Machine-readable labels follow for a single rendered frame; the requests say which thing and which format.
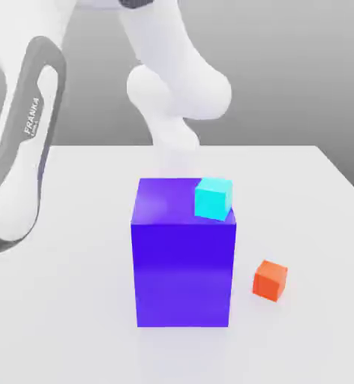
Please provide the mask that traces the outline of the small cyan cube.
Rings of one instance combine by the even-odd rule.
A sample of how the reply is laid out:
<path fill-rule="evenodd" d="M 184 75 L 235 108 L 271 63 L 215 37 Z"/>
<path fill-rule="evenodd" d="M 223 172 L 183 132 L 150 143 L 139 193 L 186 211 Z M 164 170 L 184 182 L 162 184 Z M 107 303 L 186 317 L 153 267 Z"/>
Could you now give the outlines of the small cyan cube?
<path fill-rule="evenodd" d="M 194 189 L 194 214 L 201 218 L 225 221 L 233 204 L 233 182 L 225 178 L 204 177 Z"/>

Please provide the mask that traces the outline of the small orange cube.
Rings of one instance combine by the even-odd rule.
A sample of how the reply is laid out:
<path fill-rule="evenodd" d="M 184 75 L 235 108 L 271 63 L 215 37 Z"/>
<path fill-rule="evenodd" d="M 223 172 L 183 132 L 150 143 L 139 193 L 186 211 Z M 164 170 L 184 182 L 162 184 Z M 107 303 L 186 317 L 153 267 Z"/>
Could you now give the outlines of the small orange cube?
<path fill-rule="evenodd" d="M 287 272 L 287 267 L 264 259 L 254 275 L 253 294 L 277 302 L 285 289 Z"/>

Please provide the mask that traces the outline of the large purple box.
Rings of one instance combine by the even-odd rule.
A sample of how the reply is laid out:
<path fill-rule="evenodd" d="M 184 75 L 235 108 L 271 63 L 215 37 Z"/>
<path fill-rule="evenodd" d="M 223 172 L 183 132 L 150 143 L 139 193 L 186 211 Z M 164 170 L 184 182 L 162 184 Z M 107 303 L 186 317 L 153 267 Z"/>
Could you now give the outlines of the large purple box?
<path fill-rule="evenodd" d="M 226 327 L 236 216 L 194 214 L 197 178 L 141 178 L 130 222 L 139 327 Z"/>

